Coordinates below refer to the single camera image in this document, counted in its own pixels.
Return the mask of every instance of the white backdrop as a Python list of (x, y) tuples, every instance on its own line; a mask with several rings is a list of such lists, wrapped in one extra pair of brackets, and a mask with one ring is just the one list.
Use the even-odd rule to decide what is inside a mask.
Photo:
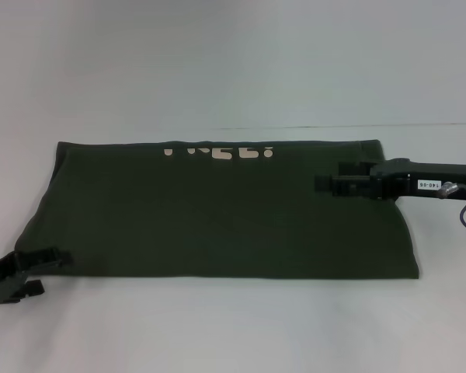
[[(466, 163), (466, 1), (143, 3), (0, 1), (0, 257), (57, 141), (377, 138)], [(48, 277), (0, 306), (0, 372), (466, 372), (462, 203), (398, 203), (419, 281)]]

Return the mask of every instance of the dark green t-shirt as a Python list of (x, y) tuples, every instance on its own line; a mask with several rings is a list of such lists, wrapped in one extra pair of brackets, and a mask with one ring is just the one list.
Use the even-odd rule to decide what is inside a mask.
[(338, 162), (381, 159), (379, 141), (60, 143), (16, 250), (71, 254), (43, 274), (417, 278), (393, 200), (315, 191)]

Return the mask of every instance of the silver cylindrical joint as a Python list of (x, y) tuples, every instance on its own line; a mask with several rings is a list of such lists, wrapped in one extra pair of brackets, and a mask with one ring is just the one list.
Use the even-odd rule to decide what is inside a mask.
[(438, 190), (437, 193), (438, 193), (438, 197), (441, 200), (444, 200), (445, 198), (449, 197), (449, 194), (457, 192), (458, 190), (459, 190), (459, 186), (457, 186), (457, 184), (447, 181), (443, 183), (443, 186)]

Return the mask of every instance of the label sticker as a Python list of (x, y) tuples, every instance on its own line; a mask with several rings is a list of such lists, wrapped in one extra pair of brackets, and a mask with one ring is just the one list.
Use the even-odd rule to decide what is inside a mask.
[(418, 180), (418, 190), (439, 190), (441, 187), (440, 180)]

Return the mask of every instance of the white table surface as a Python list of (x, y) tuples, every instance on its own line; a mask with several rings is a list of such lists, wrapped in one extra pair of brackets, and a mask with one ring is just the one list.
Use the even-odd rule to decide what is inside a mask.
[[(0, 1), (0, 257), (57, 141), (377, 138), (466, 163), (466, 2), (139, 4)], [(466, 372), (462, 203), (398, 204), (418, 281), (46, 277), (0, 306), (0, 372)]]

